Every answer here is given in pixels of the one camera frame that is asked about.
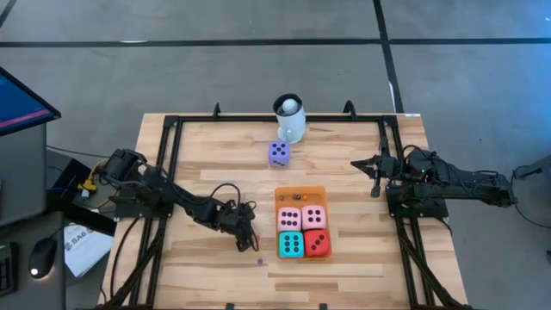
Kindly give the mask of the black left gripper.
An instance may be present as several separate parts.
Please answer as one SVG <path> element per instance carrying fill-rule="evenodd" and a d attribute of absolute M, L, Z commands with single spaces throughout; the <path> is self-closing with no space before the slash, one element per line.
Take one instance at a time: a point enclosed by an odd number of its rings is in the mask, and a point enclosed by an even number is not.
<path fill-rule="evenodd" d="M 245 201 L 236 204 L 234 200 L 229 202 L 230 205 L 222 213 L 221 231 L 236 236 L 236 246 L 239 252 L 244 252 L 250 247 L 254 251 L 258 251 L 258 238 L 251 224 L 256 218 L 254 210 L 257 203 Z"/>

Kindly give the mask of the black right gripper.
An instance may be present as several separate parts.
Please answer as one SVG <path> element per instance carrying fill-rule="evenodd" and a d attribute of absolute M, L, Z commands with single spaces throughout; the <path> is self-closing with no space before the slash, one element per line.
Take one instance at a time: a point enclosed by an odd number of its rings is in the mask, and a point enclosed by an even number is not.
<path fill-rule="evenodd" d="M 350 164 L 365 173 L 374 181 L 371 189 L 371 197 L 379 197 L 381 192 L 381 177 L 387 179 L 398 179 L 402 175 L 404 161 L 385 155 L 385 138 L 379 142 L 379 153 L 372 158 L 351 161 Z M 379 170 L 373 168 L 379 163 Z"/>

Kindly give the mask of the green foam die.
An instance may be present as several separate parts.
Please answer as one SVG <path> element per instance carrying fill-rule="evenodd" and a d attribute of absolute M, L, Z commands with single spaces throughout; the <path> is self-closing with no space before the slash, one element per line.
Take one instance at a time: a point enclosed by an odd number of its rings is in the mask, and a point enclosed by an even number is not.
<path fill-rule="evenodd" d="M 280 232 L 278 245 L 280 258 L 303 258 L 305 256 L 305 242 L 301 232 Z"/>

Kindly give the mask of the pink foam die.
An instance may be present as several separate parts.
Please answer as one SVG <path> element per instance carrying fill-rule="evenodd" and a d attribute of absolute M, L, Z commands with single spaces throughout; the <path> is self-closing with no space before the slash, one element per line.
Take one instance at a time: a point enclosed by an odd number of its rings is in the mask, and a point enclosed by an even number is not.
<path fill-rule="evenodd" d="M 277 211 L 277 231 L 300 231 L 301 211 L 298 208 L 285 207 Z"/>
<path fill-rule="evenodd" d="M 308 205 L 301 209 L 302 229 L 326 229 L 327 215 L 321 205 Z"/>

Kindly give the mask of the orange plastic tray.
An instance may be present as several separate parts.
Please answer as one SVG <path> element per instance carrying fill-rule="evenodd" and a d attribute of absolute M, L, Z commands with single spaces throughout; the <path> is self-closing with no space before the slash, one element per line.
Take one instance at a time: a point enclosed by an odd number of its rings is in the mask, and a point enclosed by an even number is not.
<path fill-rule="evenodd" d="M 285 196 L 285 200 L 280 200 L 280 195 Z M 301 200 L 293 200 L 292 195 L 301 195 Z M 307 201 L 302 200 L 302 196 L 306 195 L 308 197 Z M 279 233 L 277 231 L 277 211 L 279 208 L 285 208 L 285 207 L 292 207 L 292 208 L 298 208 L 300 211 L 303 207 L 308 205 L 321 205 L 325 208 L 326 215 L 327 215 L 327 227 L 326 230 L 330 234 L 330 223 L 329 223 L 329 211 L 328 211 L 328 203 L 327 203 L 327 197 L 326 197 L 326 190 L 323 186 L 302 186 L 302 187 L 280 187 L 275 189 L 275 227 L 277 232 L 277 254 L 279 257 Z M 293 231 L 293 232 L 301 232 L 304 237 L 305 230 L 302 229 L 302 219 L 301 219 L 301 230 L 300 231 Z M 303 258 L 281 258 L 281 259 L 299 259 L 299 260 L 305 260 L 305 259 L 322 259 L 322 258 L 328 258 L 328 257 L 306 257 L 306 254 Z"/>

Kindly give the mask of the red foam die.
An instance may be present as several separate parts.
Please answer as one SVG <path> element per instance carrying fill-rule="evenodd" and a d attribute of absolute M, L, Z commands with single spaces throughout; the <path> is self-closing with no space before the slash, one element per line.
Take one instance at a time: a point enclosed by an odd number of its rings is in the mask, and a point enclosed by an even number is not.
<path fill-rule="evenodd" d="M 306 257 L 329 257 L 331 238 L 326 229 L 314 229 L 304 232 Z"/>

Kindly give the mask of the white cylinder container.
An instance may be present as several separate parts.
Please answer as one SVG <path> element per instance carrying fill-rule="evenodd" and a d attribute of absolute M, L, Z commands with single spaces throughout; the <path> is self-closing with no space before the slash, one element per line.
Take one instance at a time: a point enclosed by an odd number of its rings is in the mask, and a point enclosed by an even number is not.
<path fill-rule="evenodd" d="M 293 98 L 299 104 L 299 109 L 292 115 L 284 115 L 281 105 L 289 98 Z M 302 100 L 292 93 L 281 95 L 275 100 L 273 110 L 278 121 L 277 135 L 279 139 L 289 144 L 298 143 L 306 132 L 306 113 Z"/>

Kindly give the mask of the purple foam die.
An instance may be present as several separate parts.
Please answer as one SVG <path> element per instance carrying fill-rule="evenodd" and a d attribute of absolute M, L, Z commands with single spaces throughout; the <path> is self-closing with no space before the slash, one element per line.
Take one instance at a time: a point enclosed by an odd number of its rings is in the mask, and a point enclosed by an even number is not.
<path fill-rule="evenodd" d="M 287 142 L 276 140 L 269 143 L 268 162 L 271 167 L 289 166 L 290 154 L 290 146 Z"/>

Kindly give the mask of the white printed paper sheet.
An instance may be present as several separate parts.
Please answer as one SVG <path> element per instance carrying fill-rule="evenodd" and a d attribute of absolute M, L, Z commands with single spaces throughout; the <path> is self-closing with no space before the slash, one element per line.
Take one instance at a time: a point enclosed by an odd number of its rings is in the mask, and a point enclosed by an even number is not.
<path fill-rule="evenodd" d="M 107 234 L 71 223 L 64 228 L 65 265 L 80 278 L 111 251 L 113 241 Z"/>

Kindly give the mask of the black floor plate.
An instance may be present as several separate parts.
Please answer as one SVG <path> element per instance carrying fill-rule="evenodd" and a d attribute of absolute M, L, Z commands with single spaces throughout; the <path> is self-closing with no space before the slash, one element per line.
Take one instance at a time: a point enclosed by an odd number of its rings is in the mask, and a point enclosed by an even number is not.
<path fill-rule="evenodd" d="M 46 209 L 60 211 L 67 220 L 94 231 L 115 235 L 116 224 L 109 217 L 75 203 L 77 186 L 90 174 L 90 168 L 73 158 L 61 156 L 46 161 Z"/>

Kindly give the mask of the black computer mouse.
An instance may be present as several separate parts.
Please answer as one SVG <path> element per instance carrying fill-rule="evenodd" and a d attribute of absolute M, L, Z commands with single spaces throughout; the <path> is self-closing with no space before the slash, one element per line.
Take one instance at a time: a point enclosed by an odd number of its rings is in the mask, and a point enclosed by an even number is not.
<path fill-rule="evenodd" d="M 39 240 L 29 254 L 29 275 L 34 279 L 47 276 L 53 268 L 56 251 L 57 240 L 53 237 Z"/>

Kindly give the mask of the grey desk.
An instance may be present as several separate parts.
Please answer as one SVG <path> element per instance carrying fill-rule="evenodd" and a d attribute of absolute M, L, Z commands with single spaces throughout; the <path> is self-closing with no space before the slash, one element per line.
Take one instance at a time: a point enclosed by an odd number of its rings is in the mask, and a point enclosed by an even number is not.
<path fill-rule="evenodd" d="M 65 310 L 64 215 L 43 214 L 0 228 L 0 245 L 18 245 L 18 286 L 14 293 L 0 297 L 0 310 Z M 28 272 L 28 259 L 34 245 L 43 238 L 57 240 L 50 273 L 34 279 Z"/>

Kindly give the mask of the grey computer case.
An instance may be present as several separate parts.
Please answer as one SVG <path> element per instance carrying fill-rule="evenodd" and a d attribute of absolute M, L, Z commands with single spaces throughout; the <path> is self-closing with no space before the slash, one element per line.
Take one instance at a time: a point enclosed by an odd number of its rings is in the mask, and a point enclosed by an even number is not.
<path fill-rule="evenodd" d="M 46 212 L 46 125 L 0 137 L 0 227 Z"/>

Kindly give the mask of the black keyboard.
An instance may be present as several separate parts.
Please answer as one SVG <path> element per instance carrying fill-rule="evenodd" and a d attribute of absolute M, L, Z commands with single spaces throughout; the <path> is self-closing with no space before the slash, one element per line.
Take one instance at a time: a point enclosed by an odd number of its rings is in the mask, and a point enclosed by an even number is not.
<path fill-rule="evenodd" d="M 17 290 L 18 263 L 17 243 L 9 242 L 0 245 L 0 297 Z"/>

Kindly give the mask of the computer monitor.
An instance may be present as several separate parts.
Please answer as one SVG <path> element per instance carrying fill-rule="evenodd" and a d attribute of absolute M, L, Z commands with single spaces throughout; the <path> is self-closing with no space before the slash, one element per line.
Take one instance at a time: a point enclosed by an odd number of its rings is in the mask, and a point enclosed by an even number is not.
<path fill-rule="evenodd" d="M 60 117 L 55 107 L 0 66 L 0 137 Z"/>

